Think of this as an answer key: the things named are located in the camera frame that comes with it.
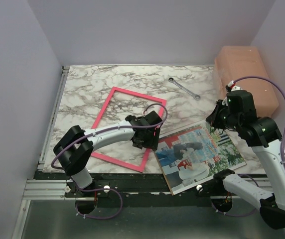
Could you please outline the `printed photo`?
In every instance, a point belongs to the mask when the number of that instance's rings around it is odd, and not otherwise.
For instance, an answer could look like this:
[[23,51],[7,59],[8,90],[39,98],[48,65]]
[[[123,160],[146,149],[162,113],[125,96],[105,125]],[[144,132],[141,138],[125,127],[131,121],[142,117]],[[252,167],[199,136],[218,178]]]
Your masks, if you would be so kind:
[[154,154],[172,195],[246,165],[226,131],[205,120],[163,134]]

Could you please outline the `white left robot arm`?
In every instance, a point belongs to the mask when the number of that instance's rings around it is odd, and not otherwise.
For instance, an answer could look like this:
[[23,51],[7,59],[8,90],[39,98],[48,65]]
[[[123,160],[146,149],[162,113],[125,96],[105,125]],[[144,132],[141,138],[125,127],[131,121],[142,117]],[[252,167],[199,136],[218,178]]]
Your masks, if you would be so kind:
[[131,141],[136,148],[157,149],[160,127],[164,120],[155,112],[136,117],[129,115],[110,127],[85,131],[79,125],[71,127],[56,144],[53,151],[61,169],[77,184],[81,196],[93,193],[93,179],[86,169],[96,150],[121,141]]

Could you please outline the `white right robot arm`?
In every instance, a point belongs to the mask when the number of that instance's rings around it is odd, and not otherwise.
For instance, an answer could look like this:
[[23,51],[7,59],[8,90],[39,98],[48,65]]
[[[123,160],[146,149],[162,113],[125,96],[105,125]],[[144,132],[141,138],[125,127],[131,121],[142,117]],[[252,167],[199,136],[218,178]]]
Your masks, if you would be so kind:
[[233,129],[260,160],[273,191],[253,185],[234,171],[226,169],[214,174],[209,192],[236,194],[257,209],[272,229],[285,228],[285,150],[284,136],[270,117],[260,118],[251,93],[235,90],[218,100],[206,121],[216,129]]

